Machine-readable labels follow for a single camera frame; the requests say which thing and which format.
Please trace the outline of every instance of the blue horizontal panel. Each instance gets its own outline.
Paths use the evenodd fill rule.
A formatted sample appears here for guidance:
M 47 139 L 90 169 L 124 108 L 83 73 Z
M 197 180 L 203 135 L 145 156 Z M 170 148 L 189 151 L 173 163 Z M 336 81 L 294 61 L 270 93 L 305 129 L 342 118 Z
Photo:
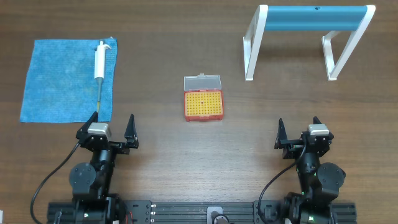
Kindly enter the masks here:
M 366 6 L 268 6 L 266 31 L 356 30 Z

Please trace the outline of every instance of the blue mat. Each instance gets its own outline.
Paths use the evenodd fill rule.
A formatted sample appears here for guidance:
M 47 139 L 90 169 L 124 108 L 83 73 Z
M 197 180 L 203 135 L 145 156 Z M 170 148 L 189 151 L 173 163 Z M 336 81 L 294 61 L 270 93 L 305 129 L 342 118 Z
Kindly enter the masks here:
M 95 49 L 100 40 L 36 40 L 27 72 L 21 122 L 85 122 L 96 111 Z M 105 79 L 98 121 L 112 116 L 116 39 L 104 39 Z

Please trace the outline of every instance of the transparent lid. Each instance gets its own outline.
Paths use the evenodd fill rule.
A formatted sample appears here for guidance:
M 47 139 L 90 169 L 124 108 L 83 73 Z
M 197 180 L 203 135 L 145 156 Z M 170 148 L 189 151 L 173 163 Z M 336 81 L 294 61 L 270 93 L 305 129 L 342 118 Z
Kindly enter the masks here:
M 205 75 L 184 77 L 184 91 L 190 90 L 220 90 L 221 78 L 219 75 Z

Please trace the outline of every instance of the wood grain surface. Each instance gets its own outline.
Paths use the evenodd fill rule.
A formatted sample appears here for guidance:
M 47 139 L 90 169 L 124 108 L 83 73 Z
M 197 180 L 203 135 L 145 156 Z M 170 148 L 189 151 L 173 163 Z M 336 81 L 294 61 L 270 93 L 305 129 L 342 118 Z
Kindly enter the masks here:
M 253 82 L 244 81 L 242 36 L 259 4 L 365 5 L 376 13 L 338 80 L 327 81 L 326 32 L 267 32 Z M 75 145 L 81 123 L 20 123 L 35 39 L 118 39 L 110 126 L 123 140 L 134 113 L 140 148 L 116 160 L 111 192 L 155 202 L 252 202 L 292 161 L 274 150 L 279 118 L 298 138 L 313 116 L 335 135 L 321 162 L 347 173 L 339 201 L 359 223 L 395 223 L 398 210 L 397 1 L 0 1 L 0 210 L 4 223 L 32 223 L 31 197 Z M 335 58 L 348 34 L 333 39 Z M 225 116 L 188 123 L 183 77 L 220 74 Z M 68 201 L 79 149 L 43 187 L 35 214 Z M 266 192 L 299 192 L 290 170 Z

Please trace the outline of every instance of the white frame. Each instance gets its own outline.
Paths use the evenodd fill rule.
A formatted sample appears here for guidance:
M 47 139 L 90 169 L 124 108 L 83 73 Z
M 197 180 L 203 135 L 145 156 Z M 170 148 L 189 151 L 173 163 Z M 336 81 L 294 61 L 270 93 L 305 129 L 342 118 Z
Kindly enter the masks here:
M 359 23 L 356 31 L 352 31 L 347 44 L 338 59 L 336 65 L 333 60 L 333 52 L 331 50 L 331 39 L 334 38 L 339 31 L 331 31 L 322 37 L 323 53 L 325 55 L 326 72 L 328 80 L 336 80 L 344 64 L 353 52 L 356 44 L 359 42 L 366 28 L 368 27 L 376 7 L 367 5 L 367 11 L 362 21 Z M 250 22 L 246 35 L 243 37 L 243 56 L 244 56 L 244 76 L 246 81 L 253 81 L 254 69 L 256 67 L 257 57 L 260 50 L 262 36 L 264 35 L 266 20 L 268 13 L 268 5 L 259 5 Z

